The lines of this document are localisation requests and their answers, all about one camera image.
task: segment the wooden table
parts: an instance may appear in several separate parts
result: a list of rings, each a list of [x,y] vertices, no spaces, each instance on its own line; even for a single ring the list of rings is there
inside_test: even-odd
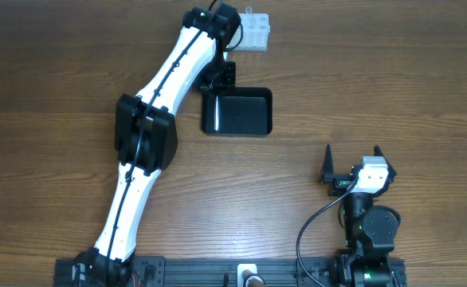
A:
[[[197,1],[0,1],[0,284],[50,285],[93,246],[116,186],[115,106],[159,70]],[[200,5],[208,2],[200,0]],[[238,86],[273,91],[266,138],[204,135],[201,97],[151,192],[137,254],[294,258],[327,143],[338,171],[381,146],[380,198],[403,218],[410,285],[467,286],[467,0],[230,1],[269,13],[266,53],[235,52]],[[303,238],[343,247],[336,209]]]

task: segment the wood grain surface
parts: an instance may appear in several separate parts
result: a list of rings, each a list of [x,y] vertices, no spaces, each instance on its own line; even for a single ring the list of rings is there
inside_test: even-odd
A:
[[[0,285],[51,285],[56,258],[93,246],[116,186],[115,106],[173,48],[203,0],[0,0]],[[402,215],[395,257],[411,286],[467,286],[467,0],[260,0],[266,53],[235,52],[237,85],[273,91],[266,138],[209,137],[201,97],[151,192],[137,254],[295,258],[332,198],[326,144],[345,172],[381,146],[398,172],[380,203]],[[342,248],[336,209],[306,256]]]

